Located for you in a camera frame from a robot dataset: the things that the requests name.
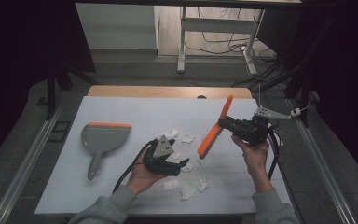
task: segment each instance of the dustpan handle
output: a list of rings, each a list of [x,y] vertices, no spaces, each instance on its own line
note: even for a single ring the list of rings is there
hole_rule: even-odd
[[[102,152],[96,152],[92,157],[91,163],[89,164],[89,173],[88,173],[89,180],[92,180],[94,176],[97,174],[98,165],[100,164],[102,155],[103,155]]]

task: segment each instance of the white table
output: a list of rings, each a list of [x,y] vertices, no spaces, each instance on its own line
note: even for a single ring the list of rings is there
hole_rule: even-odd
[[[139,195],[131,207],[130,215],[226,215],[254,213],[252,194],[255,192],[241,151],[231,141],[231,132],[224,130],[216,139],[206,163],[197,162],[197,148],[203,136],[217,121],[226,99],[139,98],[88,96],[78,110],[62,153],[36,208],[37,214],[74,214],[93,204],[99,196],[109,196],[119,176],[131,164],[141,147],[172,128],[179,131],[173,149],[182,157],[190,158],[194,165],[190,173],[177,177],[180,184],[197,185],[198,176],[206,177],[210,187],[187,201],[181,201],[180,189],[161,192],[160,180],[151,189]],[[234,99],[228,115],[237,119],[250,119],[256,110],[255,100]],[[99,173],[92,180],[87,171],[92,153],[81,144],[80,133],[92,121],[128,122],[132,124],[127,141],[117,150],[106,152]],[[182,143],[184,134],[195,137]],[[269,153],[269,168],[272,153]],[[290,203],[279,168],[275,169],[272,184],[281,199]]]

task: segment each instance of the hand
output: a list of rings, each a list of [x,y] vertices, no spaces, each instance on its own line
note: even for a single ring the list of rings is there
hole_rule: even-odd
[[[269,154],[269,143],[266,141],[255,147],[249,146],[239,137],[231,136],[234,143],[240,147],[243,152],[245,163],[248,166],[248,173],[254,180],[256,193],[261,193],[272,189],[269,176],[266,171],[267,155]]]
[[[166,175],[155,175],[146,169],[146,167],[142,164],[145,153],[146,150],[142,153],[138,161],[132,167],[130,179],[126,185],[135,194],[139,194],[149,189],[156,181],[167,177]]]

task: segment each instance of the sleeve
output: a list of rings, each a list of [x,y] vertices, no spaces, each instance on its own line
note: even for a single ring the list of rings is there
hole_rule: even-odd
[[[123,223],[135,199],[136,195],[121,185],[111,197],[99,197],[95,204],[75,215],[69,224]]]
[[[282,203],[276,189],[252,196],[257,214],[256,224],[290,224],[299,223],[290,203]]]

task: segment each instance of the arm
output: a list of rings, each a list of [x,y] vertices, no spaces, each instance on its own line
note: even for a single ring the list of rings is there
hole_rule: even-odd
[[[147,171],[142,164],[144,154],[145,151],[133,166],[126,186],[121,185],[109,198],[99,197],[92,206],[74,216],[69,224],[123,223],[136,195],[149,189],[156,181],[165,177]]]
[[[269,181],[266,170],[269,143],[265,142],[256,147],[250,147],[237,136],[233,135],[232,140],[242,150],[245,163],[248,166],[248,173],[254,181],[255,194],[252,198],[257,210],[255,223],[299,223],[292,206],[289,203],[281,202]]]

